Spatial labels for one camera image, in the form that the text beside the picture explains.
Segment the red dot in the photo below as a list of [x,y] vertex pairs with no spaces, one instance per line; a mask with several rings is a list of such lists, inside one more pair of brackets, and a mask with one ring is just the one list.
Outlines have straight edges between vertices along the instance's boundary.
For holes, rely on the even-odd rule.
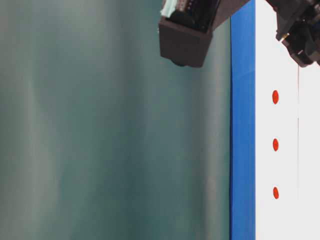
[[278,191],[278,188],[276,187],[273,188],[273,196],[275,199],[279,198],[279,191]]
[[278,151],[278,149],[279,149],[279,142],[276,138],[273,139],[273,149],[274,149],[274,151]]
[[274,90],[272,93],[272,101],[274,104],[277,104],[279,101],[279,93],[277,90]]

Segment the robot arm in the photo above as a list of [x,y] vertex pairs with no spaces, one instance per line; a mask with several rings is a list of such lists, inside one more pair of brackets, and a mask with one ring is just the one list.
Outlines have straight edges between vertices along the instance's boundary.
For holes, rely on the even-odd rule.
[[[320,63],[320,0],[266,0],[277,15],[276,38],[301,66]],[[213,31],[249,0],[165,0],[160,54],[179,66],[202,67]]]

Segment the blue tape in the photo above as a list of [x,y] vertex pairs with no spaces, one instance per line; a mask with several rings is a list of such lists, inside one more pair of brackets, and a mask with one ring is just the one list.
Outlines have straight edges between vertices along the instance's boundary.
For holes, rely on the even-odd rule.
[[231,17],[231,239],[254,240],[255,1]]

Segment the white board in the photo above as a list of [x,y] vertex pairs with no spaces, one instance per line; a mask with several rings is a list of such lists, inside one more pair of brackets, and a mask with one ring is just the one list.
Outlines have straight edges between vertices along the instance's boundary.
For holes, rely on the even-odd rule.
[[276,13],[266,1],[256,1],[255,17],[256,239],[292,240],[298,232],[298,65],[276,40]]
[[319,239],[320,67],[299,68],[300,239]]

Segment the teal curtain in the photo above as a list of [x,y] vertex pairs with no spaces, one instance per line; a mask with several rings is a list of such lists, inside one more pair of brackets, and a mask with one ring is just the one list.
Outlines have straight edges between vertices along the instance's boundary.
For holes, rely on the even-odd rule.
[[230,23],[181,68],[160,7],[0,1],[1,239],[229,239]]

